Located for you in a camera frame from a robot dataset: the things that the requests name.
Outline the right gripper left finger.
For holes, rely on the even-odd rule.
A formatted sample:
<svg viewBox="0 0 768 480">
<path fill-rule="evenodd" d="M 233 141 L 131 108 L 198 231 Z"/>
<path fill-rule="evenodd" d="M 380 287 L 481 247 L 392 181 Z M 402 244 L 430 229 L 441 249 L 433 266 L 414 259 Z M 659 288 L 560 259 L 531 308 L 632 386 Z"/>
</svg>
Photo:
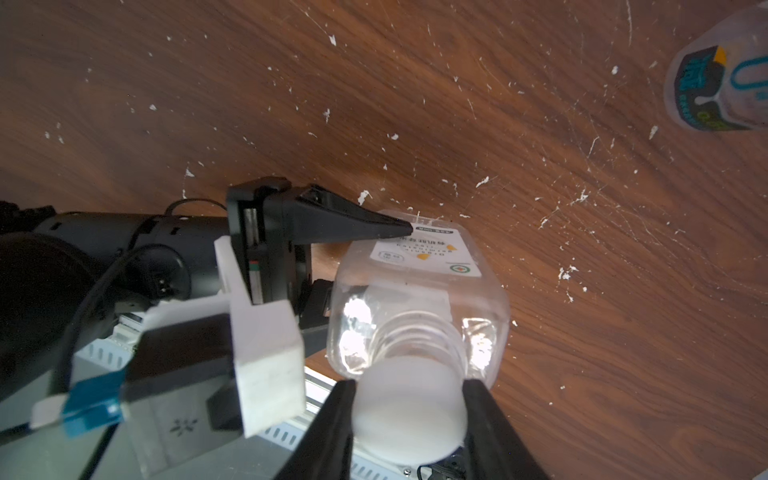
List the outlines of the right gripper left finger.
<svg viewBox="0 0 768 480">
<path fill-rule="evenodd" d="M 275 480 L 349 480 L 353 455 L 352 405 L 357 383 L 337 382 Z"/>
</svg>

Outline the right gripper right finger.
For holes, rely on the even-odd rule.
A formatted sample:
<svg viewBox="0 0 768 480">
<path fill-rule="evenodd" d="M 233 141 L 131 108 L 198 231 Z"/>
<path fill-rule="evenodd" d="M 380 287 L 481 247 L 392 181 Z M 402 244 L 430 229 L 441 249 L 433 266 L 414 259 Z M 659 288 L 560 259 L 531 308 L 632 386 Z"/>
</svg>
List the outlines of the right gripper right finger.
<svg viewBox="0 0 768 480">
<path fill-rule="evenodd" d="M 464 457 L 467 479 L 542 479 L 548 474 L 538 464 L 507 421 L 489 389 L 476 379 L 463 382 L 467 409 Z"/>
</svg>

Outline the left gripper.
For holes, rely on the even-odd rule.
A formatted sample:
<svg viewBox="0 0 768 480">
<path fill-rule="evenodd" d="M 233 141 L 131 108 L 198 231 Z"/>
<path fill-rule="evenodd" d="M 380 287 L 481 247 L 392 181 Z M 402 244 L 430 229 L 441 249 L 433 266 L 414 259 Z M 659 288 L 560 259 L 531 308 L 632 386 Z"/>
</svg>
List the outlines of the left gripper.
<svg viewBox="0 0 768 480">
<path fill-rule="evenodd" d="M 291 304 L 305 356 L 326 348 L 333 282 L 312 274 L 311 244 L 407 237 L 411 223 L 319 185 L 263 177 L 228 188 L 230 241 L 251 303 Z"/>
</svg>

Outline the white cap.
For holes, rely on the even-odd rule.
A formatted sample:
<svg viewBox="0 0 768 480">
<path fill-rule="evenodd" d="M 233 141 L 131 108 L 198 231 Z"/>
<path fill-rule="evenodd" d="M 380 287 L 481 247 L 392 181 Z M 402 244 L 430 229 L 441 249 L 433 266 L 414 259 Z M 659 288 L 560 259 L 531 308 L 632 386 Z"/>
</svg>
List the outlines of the white cap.
<svg viewBox="0 0 768 480">
<path fill-rule="evenodd" d="M 436 360 L 404 356 L 371 366 L 357 381 L 352 431 L 371 455 L 397 465 L 440 461 L 467 432 L 463 380 Z"/>
</svg>

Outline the square clear bottle with label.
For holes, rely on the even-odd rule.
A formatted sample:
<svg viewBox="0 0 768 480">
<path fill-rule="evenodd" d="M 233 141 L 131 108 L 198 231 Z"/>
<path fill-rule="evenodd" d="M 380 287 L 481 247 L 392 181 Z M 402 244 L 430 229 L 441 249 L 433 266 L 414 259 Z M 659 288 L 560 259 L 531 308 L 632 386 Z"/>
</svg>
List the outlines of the square clear bottle with label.
<svg viewBox="0 0 768 480">
<path fill-rule="evenodd" d="M 492 386 L 509 335 L 510 303 L 468 230 L 389 211 L 411 234 L 361 240 L 343 256 L 330 298 L 326 355 L 358 379 L 387 358 L 433 359 Z"/>
</svg>

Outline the round clear bottle front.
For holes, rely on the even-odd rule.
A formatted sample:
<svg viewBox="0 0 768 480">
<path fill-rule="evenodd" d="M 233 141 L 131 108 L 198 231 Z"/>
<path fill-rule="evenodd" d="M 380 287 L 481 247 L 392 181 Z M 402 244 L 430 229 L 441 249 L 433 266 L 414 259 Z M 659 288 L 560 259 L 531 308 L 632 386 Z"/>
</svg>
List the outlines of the round clear bottle front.
<svg viewBox="0 0 768 480">
<path fill-rule="evenodd" d="M 669 116 L 702 132 L 767 127 L 767 3 L 720 21 L 672 60 L 664 84 Z"/>
</svg>

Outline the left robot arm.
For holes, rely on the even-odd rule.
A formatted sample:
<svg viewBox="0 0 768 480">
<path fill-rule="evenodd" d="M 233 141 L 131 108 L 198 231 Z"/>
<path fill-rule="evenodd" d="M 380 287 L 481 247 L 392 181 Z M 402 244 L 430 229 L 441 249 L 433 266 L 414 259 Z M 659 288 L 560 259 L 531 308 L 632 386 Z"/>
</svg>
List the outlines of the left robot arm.
<svg viewBox="0 0 768 480">
<path fill-rule="evenodd" d="M 103 337 L 118 314 L 221 289 L 214 243 L 228 236 L 255 303 L 287 300 L 306 351 L 325 346 L 331 283 L 312 277 L 315 244 L 406 237 L 407 221 L 367 210 L 317 185 L 264 177 L 228 189 L 223 217 L 70 212 L 1 206 L 1 394 L 50 370 L 60 339 L 97 280 L 136 258 L 83 322 L 79 344 Z"/>
</svg>

